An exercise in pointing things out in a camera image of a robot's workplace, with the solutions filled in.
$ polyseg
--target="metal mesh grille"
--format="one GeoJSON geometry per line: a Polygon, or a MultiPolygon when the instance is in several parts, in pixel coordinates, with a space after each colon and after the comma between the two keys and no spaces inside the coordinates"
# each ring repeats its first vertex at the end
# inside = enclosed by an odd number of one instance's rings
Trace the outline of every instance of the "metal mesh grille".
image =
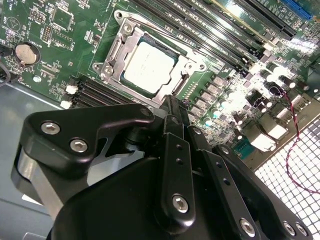
{"type": "MultiPolygon", "coordinates": [[[[320,194],[297,188],[286,174],[286,156],[293,141],[262,165],[255,174],[320,240],[320,194]]],[[[320,191],[320,120],[301,133],[301,141],[290,154],[292,177],[306,188],[320,191]]]]}

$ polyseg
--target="red wire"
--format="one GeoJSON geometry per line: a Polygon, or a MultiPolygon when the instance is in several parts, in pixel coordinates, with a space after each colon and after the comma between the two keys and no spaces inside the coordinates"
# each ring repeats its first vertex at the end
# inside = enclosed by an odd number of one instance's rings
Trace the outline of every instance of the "red wire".
{"type": "Polygon", "coordinates": [[[290,147],[287,155],[286,155],[286,158],[285,158],[285,168],[286,168],[286,174],[288,175],[288,177],[291,179],[291,181],[299,188],[311,193],[311,194],[320,194],[319,191],[316,191],[316,190],[311,190],[311,189],[308,189],[306,188],[303,184],[301,183],[298,183],[292,176],[292,174],[289,172],[289,159],[290,159],[290,153],[291,151],[294,149],[294,147],[297,145],[297,143],[301,140],[300,139],[300,131],[299,131],[299,126],[298,126],[298,122],[297,122],[297,117],[296,117],[296,113],[295,113],[295,109],[294,109],[294,105],[292,104],[290,98],[288,97],[288,95],[286,93],[284,93],[284,98],[290,103],[290,110],[292,112],[292,115],[293,115],[293,123],[294,123],[294,127],[296,129],[296,139],[293,143],[293,145],[290,147]]]}

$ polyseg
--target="cpu socket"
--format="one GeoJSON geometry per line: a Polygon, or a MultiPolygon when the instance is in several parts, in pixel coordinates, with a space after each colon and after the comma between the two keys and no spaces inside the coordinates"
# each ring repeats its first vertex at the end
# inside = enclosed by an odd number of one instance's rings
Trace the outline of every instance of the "cpu socket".
{"type": "Polygon", "coordinates": [[[120,28],[109,53],[92,65],[104,83],[158,108],[165,95],[177,95],[190,76],[206,70],[201,55],[162,35],[163,28],[135,13],[116,10],[114,17],[120,28]]]}

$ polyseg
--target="motherboard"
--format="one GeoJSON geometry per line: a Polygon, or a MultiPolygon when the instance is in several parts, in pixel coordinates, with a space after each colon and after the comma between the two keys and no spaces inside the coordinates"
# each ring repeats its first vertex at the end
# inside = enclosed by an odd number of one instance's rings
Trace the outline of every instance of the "motherboard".
{"type": "Polygon", "coordinates": [[[1,59],[65,109],[181,100],[211,145],[272,151],[319,91],[317,0],[4,0],[1,59]]]}

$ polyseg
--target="blue pcie slot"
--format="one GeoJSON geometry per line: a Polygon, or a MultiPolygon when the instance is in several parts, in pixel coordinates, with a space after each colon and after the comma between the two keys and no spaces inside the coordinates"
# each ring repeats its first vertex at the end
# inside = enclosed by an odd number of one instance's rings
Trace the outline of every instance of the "blue pcie slot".
{"type": "Polygon", "coordinates": [[[295,1],[293,0],[282,0],[282,1],[284,2],[285,5],[290,7],[291,10],[293,10],[299,17],[302,17],[307,20],[312,19],[313,16],[307,13],[305,10],[303,10],[302,7],[299,6],[295,1]]]}

